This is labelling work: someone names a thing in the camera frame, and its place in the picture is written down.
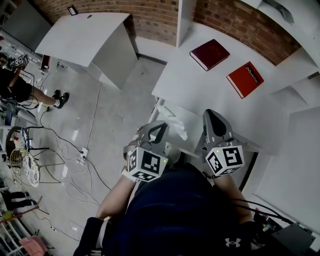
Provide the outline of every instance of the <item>sock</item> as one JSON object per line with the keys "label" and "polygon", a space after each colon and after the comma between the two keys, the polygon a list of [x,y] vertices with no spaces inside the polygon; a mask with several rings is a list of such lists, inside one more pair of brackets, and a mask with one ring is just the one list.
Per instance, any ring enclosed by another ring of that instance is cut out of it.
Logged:
{"label": "sock", "polygon": [[55,103],[53,105],[56,106],[56,107],[59,107],[60,106],[60,100],[56,99]]}

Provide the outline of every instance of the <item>forearm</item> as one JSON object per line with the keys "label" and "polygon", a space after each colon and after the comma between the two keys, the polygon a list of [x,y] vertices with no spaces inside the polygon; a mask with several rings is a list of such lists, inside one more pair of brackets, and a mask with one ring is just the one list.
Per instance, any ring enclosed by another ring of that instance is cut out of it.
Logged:
{"label": "forearm", "polygon": [[9,84],[9,87],[13,87],[13,86],[15,85],[16,81],[18,80],[20,71],[21,71],[20,68],[17,68],[17,69],[16,69],[16,71],[15,71],[15,73],[14,73],[14,76],[13,76],[13,79],[12,79],[12,81],[11,81],[10,84]]}
{"label": "forearm", "polygon": [[99,219],[121,214],[128,206],[135,182],[122,176],[102,201],[96,214]]}
{"label": "forearm", "polygon": [[[228,198],[245,200],[244,196],[242,195],[240,190],[236,187],[236,184],[234,183],[230,175],[223,175],[221,177],[215,178],[214,183],[220,190],[222,190],[226,194]],[[244,207],[249,207],[249,204],[244,201],[232,201],[232,203],[241,205]],[[240,224],[253,221],[250,210],[247,210],[241,207],[236,207],[236,206],[234,207],[234,210],[238,215],[238,220]]]}

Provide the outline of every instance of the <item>under armour logo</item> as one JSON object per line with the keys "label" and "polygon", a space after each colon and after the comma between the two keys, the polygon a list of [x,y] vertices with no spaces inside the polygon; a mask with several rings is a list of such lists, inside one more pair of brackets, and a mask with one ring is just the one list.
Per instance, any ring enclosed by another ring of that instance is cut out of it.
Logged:
{"label": "under armour logo", "polygon": [[235,241],[230,241],[229,238],[226,238],[225,241],[226,241],[225,245],[228,247],[230,247],[230,245],[235,245],[236,248],[240,247],[240,241],[241,241],[240,238],[237,238]]}

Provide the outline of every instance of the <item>plastic bag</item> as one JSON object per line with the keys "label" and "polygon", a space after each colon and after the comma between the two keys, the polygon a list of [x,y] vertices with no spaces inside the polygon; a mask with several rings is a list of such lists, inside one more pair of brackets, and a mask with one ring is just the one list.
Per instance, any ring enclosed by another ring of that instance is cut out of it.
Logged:
{"label": "plastic bag", "polygon": [[169,128],[173,129],[184,141],[187,140],[188,135],[184,123],[167,107],[159,104],[156,104],[155,107],[159,113],[162,113],[165,116],[165,123]]}

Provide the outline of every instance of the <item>book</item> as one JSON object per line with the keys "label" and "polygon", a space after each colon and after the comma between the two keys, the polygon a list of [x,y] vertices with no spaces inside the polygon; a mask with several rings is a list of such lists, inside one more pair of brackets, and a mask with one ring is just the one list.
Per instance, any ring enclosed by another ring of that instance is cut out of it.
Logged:
{"label": "book", "polygon": [[230,73],[226,78],[242,99],[264,82],[250,61]]}
{"label": "book", "polygon": [[190,51],[190,56],[208,71],[226,59],[230,53],[217,40],[212,39]]}

